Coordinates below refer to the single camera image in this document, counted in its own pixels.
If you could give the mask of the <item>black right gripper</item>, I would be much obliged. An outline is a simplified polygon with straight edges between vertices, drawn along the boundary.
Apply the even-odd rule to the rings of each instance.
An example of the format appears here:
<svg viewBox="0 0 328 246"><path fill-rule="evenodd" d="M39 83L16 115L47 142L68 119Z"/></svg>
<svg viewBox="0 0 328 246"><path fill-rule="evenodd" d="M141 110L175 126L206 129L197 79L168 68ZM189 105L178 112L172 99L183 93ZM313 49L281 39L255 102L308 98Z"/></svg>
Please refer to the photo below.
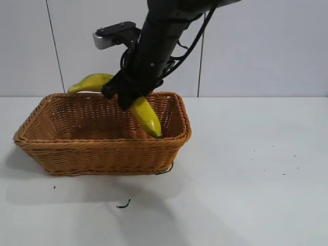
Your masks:
<svg viewBox="0 0 328 246"><path fill-rule="evenodd" d="M146 62L121 59L120 70L102 86L107 99L116 98L122 110L129 109L139 94L147 95L163 84L170 70L170 61Z"/></svg>

